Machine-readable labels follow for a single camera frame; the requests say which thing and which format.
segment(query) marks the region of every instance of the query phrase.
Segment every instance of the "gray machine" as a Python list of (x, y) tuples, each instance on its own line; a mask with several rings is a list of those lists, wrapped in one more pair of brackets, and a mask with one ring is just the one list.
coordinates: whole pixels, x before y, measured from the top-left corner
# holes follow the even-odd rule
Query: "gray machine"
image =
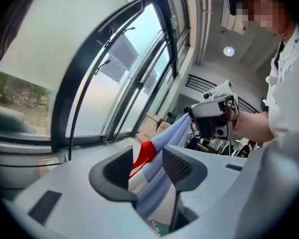
[[(223, 118), (228, 103), (238, 114), (238, 99), (227, 81), (188, 108), (201, 137), (230, 139), (232, 121)], [(166, 238), (260, 238), (299, 192), (299, 132), (253, 150), (248, 159), (177, 146), (166, 146), (162, 158), (176, 189)], [(128, 191), (132, 167), (132, 147), (110, 157), (70, 161), (6, 206), (37, 238), (155, 238), (137, 213), (138, 197)]]

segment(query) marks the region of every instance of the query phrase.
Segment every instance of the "person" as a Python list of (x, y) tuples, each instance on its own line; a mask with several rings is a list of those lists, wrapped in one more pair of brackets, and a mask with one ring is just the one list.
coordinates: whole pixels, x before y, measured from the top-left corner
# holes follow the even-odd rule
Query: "person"
[(256, 142), (249, 140), (248, 143), (239, 150), (237, 157), (248, 157), (250, 151), (255, 149), (255, 146)]
[[(281, 83), (289, 72), (299, 69), (299, 25), (287, 10), (283, 0), (240, 0), (248, 21), (281, 37), (278, 50), (271, 62), (271, 72), (266, 78), (269, 84), (264, 111), (260, 114), (240, 112), (234, 132), (256, 142), (268, 142), (284, 136), (288, 124), (277, 105), (273, 94), (280, 90)], [(227, 107), (226, 119), (231, 120), (235, 112)]]
[(220, 154), (223, 156), (229, 156), (229, 154), (231, 155), (233, 152), (234, 152), (234, 145), (232, 145), (231, 142), (227, 142), (227, 144), (225, 144), (223, 149), (220, 151)]

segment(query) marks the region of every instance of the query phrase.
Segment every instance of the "white ceiling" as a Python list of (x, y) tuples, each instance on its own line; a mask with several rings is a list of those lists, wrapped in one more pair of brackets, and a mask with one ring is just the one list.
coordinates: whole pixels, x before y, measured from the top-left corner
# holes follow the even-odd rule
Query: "white ceiling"
[[(226, 30), (220, 26), (222, 7), (223, 0), (212, 0), (213, 13), (204, 60), (238, 74), (260, 91), (267, 92), (265, 77), (270, 72), (270, 61), (279, 38), (254, 24), (249, 24), (244, 35)], [(233, 57), (224, 55), (227, 46), (235, 49)]]

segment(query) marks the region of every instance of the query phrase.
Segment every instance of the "red fabric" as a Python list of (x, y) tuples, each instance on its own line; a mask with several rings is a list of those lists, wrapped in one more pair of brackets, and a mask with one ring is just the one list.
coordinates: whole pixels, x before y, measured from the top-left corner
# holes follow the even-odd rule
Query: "red fabric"
[(145, 166), (145, 164), (147, 164), (147, 161), (148, 161), (148, 159), (146, 159), (146, 161), (138, 168), (138, 170), (136, 170), (134, 172), (132, 171), (129, 176), (129, 179), (131, 179), (135, 174), (137, 174), (137, 172), (140, 171), (143, 168), (143, 166)]
[(136, 162), (133, 165), (133, 169), (139, 167), (144, 162), (146, 162), (146, 163), (151, 162), (155, 156), (156, 156), (156, 149), (155, 149), (152, 141), (142, 142), (140, 154), (138, 156), (138, 159), (136, 160)]

